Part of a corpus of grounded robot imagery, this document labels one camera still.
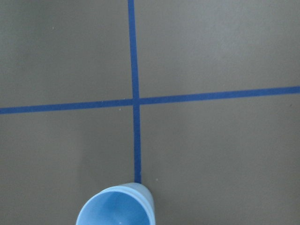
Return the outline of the light blue cup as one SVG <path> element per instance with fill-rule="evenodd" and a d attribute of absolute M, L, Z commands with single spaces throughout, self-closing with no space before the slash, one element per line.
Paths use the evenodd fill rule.
<path fill-rule="evenodd" d="M 150 225 L 156 224 L 154 199 L 151 192 L 140 183 L 127 183 L 116 187 L 121 193 L 125 193 L 139 202 L 147 215 Z"/>
<path fill-rule="evenodd" d="M 149 225 L 137 200 L 109 187 L 91 197 L 80 210 L 77 225 Z"/>

